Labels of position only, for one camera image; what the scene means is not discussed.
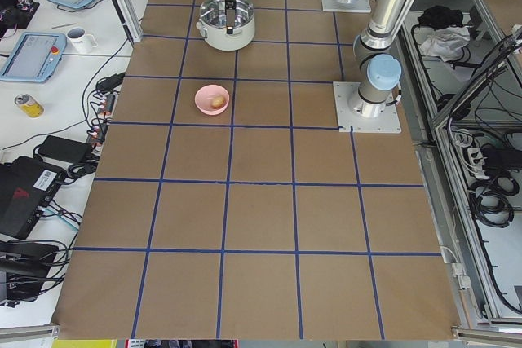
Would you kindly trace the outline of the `yellow drink can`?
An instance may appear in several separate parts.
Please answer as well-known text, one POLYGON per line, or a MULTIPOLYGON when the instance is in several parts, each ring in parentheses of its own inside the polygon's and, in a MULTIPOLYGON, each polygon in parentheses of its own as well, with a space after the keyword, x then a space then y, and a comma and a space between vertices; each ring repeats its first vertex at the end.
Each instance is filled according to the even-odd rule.
POLYGON ((31 95, 22 94, 14 98, 15 105, 31 118, 40 117, 44 113, 44 107, 31 95))

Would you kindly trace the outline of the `black cloth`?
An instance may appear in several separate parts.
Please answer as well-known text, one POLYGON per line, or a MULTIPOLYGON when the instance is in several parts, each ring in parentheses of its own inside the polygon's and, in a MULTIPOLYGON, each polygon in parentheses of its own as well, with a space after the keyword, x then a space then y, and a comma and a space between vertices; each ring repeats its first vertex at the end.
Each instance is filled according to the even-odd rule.
POLYGON ((428 26, 433 29, 446 29, 448 27, 461 27, 463 13, 460 10, 452 10, 444 6, 433 6, 426 9, 419 17, 418 22, 421 26, 428 26))

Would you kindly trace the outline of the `white mug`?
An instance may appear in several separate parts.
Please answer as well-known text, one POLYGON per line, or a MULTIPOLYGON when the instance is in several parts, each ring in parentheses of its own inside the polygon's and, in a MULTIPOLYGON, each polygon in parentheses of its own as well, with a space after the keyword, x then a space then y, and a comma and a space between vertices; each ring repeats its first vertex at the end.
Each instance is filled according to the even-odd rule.
POLYGON ((86 30, 81 27, 70 29, 66 37, 80 54, 89 54, 98 46, 94 35, 87 33, 86 30))

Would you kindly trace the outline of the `near teach pendant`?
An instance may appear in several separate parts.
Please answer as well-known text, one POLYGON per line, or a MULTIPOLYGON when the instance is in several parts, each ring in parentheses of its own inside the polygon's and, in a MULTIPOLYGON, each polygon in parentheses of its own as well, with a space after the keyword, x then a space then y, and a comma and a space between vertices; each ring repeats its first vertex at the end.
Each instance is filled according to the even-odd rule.
POLYGON ((58 67, 66 46, 63 33, 23 33, 1 68, 1 80, 45 82, 58 67))

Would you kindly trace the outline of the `glass pot lid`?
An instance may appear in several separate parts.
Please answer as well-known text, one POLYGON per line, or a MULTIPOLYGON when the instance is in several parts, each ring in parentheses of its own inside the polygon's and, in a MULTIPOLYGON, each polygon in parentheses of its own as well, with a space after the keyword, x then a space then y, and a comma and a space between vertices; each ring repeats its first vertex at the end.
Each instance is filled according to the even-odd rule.
POLYGON ((227 9, 225 0, 205 0, 200 6, 199 20, 211 27, 235 29, 248 25, 254 18, 254 4, 249 0, 236 0, 235 11, 227 9))

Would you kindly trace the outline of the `brown egg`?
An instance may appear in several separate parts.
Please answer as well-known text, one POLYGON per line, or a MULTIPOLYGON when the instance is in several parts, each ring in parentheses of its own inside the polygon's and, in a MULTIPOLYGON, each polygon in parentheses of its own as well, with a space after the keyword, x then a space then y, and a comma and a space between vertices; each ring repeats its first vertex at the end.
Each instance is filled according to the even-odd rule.
POLYGON ((225 105, 226 103, 226 98, 222 95, 218 95, 218 96, 215 96, 211 101, 210 101, 210 106, 213 108, 213 109, 217 109, 217 108, 221 108, 225 105))

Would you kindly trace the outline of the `white cooking pot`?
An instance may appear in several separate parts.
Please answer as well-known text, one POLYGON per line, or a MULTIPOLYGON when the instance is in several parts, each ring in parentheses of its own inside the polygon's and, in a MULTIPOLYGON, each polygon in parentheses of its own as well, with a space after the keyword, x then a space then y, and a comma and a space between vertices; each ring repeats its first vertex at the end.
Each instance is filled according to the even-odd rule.
POLYGON ((205 0, 200 6, 197 29, 206 43, 220 51, 237 51, 255 35, 254 4, 237 0, 234 20, 225 0, 205 0))

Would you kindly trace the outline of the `black power adapter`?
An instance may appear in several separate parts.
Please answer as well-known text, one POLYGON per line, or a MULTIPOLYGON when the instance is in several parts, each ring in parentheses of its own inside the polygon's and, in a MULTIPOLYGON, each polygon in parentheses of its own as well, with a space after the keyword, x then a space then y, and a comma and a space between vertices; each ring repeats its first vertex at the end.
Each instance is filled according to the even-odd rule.
POLYGON ((89 143, 48 135, 33 150, 38 159, 50 158, 68 163, 81 163, 91 156, 93 147, 89 143))

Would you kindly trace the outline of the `power strip with plugs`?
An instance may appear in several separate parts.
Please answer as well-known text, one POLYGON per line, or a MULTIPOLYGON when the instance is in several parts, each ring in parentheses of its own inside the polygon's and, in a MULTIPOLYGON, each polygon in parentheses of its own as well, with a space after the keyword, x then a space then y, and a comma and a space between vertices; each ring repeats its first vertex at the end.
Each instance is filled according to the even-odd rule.
POLYGON ((90 129, 87 131, 86 142, 93 148, 101 147, 104 144, 117 96, 118 93, 114 91, 106 94, 95 92, 94 100, 89 102, 90 108, 94 111, 94 117, 89 122, 90 129))

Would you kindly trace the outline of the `pink bowl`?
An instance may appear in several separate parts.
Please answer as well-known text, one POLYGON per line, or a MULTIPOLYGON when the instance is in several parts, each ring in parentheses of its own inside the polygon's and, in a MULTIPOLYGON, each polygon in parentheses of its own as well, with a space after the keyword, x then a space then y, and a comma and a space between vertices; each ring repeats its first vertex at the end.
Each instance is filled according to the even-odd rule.
POLYGON ((229 103, 228 91, 219 85, 206 85, 195 94, 194 101, 197 108, 209 116, 219 115, 224 112, 229 103))

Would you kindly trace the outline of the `white crumpled cloth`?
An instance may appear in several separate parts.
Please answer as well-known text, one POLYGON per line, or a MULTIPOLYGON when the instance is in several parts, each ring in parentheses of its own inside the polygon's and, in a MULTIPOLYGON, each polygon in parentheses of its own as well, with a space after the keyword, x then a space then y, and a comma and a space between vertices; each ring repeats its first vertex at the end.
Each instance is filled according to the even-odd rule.
POLYGON ((419 50, 421 55, 438 57, 444 62, 456 61, 462 58, 470 40, 467 27, 448 27, 428 34, 419 50))

